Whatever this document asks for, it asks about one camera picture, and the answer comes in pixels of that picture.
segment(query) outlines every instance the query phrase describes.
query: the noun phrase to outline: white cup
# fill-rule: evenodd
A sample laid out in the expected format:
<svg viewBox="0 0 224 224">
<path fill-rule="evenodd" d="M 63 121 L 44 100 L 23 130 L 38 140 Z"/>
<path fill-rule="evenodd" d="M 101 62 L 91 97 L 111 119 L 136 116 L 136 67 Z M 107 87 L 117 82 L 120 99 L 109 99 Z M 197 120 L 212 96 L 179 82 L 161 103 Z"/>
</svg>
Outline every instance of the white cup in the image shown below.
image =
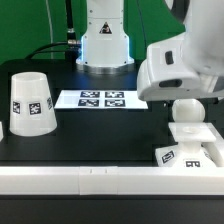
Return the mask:
<svg viewBox="0 0 224 224">
<path fill-rule="evenodd" d="M 39 136 L 57 127 L 47 77 L 39 72 L 12 76 L 10 131 L 20 136 Z"/>
</svg>

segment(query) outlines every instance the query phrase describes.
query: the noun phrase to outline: white paper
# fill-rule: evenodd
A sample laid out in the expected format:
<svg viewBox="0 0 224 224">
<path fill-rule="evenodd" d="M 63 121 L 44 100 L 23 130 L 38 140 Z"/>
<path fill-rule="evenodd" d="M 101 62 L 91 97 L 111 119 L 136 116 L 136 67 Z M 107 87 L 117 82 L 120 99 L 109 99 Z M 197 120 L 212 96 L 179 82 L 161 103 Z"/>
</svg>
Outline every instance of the white paper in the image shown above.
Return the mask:
<svg viewBox="0 0 224 224">
<path fill-rule="evenodd" d="M 62 90 L 55 109 L 147 109 L 137 91 Z"/>
</svg>

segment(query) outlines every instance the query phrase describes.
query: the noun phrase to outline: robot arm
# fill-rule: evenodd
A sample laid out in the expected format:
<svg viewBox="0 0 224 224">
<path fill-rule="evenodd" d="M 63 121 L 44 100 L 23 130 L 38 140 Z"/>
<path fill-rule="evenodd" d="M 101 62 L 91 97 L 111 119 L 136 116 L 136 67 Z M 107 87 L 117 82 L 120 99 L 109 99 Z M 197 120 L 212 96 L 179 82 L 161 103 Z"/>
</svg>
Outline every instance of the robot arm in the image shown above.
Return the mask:
<svg viewBox="0 0 224 224">
<path fill-rule="evenodd" d="M 148 47 L 138 74 L 139 98 L 224 96 L 224 0 L 166 0 L 180 20 L 177 2 L 187 7 L 182 8 L 186 32 Z"/>
</svg>

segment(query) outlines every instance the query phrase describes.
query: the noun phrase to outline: table surface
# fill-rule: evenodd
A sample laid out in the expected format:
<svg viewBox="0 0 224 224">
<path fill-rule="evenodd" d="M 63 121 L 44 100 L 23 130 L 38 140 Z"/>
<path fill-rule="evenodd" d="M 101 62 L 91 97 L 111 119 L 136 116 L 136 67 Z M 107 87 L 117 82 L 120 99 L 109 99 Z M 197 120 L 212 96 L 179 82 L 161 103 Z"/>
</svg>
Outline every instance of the table surface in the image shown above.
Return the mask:
<svg viewBox="0 0 224 224">
<path fill-rule="evenodd" d="M 44 72 L 54 104 L 61 90 L 136 90 L 137 72 L 91 75 L 63 60 L 13 60 L 0 66 L 0 166 L 156 166 L 157 147 L 174 144 L 171 104 L 147 110 L 57 110 L 56 131 L 39 137 L 9 132 L 11 76 Z M 206 122 L 224 136 L 224 104 L 201 100 Z M 2 223 L 222 223 L 223 197 L 1 196 Z"/>
</svg>

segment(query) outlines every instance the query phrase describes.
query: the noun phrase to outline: white sphere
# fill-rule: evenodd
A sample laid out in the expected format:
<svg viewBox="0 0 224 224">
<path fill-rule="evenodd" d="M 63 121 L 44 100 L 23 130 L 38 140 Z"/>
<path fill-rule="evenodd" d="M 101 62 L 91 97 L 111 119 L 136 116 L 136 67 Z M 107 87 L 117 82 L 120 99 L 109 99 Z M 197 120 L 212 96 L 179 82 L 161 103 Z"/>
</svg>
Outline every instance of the white sphere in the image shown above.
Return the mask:
<svg viewBox="0 0 224 224">
<path fill-rule="evenodd" d="M 205 119 L 205 108 L 196 99 L 175 100 L 172 112 L 175 122 L 203 122 Z"/>
</svg>

